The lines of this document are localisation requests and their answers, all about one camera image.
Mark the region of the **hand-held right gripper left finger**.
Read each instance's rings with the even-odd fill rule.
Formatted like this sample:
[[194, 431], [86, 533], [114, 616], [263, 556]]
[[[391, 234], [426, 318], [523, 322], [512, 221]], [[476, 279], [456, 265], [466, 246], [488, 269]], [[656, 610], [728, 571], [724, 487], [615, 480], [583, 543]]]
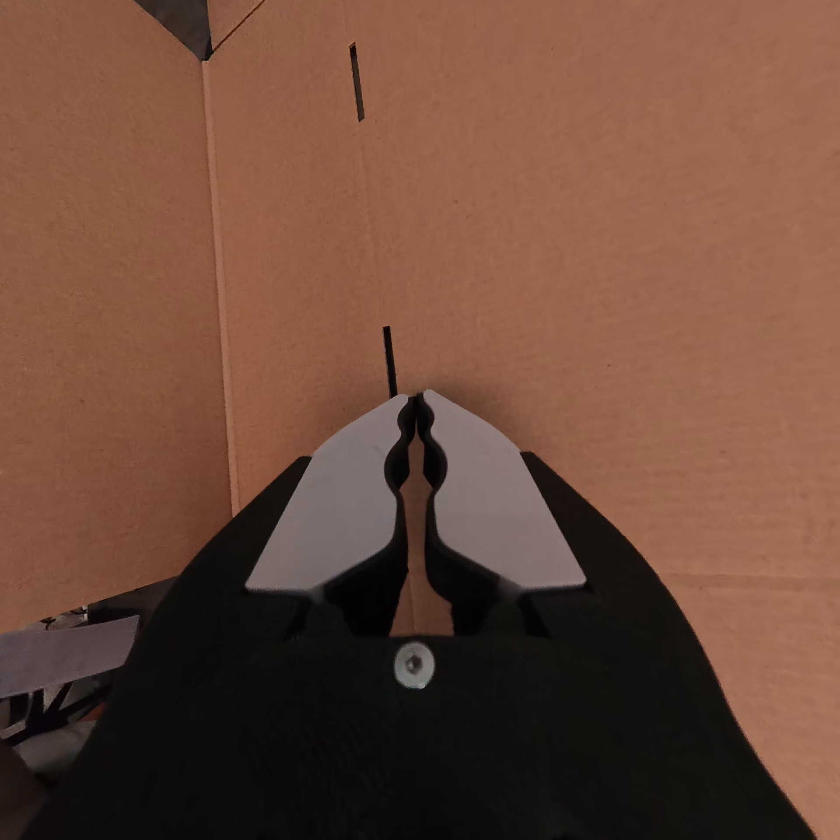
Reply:
[[248, 593], [335, 606], [356, 636], [391, 633], [408, 572], [402, 487], [416, 414], [415, 398], [397, 395], [314, 452]]

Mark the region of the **large cardboard box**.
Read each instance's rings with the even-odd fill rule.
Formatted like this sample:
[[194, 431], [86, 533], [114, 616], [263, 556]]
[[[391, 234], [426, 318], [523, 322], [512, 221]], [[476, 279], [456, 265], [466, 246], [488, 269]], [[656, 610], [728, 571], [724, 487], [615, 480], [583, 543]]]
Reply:
[[2, 631], [434, 389], [685, 609], [838, 838], [838, 2], [2, 2]]

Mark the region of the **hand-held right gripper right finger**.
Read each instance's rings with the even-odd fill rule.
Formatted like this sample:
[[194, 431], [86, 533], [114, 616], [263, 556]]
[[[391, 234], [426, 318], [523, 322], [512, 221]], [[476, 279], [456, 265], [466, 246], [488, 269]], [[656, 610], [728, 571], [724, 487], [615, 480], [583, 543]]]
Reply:
[[583, 590], [586, 575], [524, 454], [433, 390], [418, 396], [427, 503], [425, 562], [457, 635], [477, 634], [498, 603]]

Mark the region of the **grey metal bar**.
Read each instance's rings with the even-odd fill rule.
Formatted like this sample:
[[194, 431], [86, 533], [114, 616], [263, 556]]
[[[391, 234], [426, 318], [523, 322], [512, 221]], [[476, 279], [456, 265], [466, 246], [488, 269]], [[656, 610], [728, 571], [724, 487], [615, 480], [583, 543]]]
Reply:
[[140, 618], [1, 636], [1, 698], [72, 683], [124, 665]]

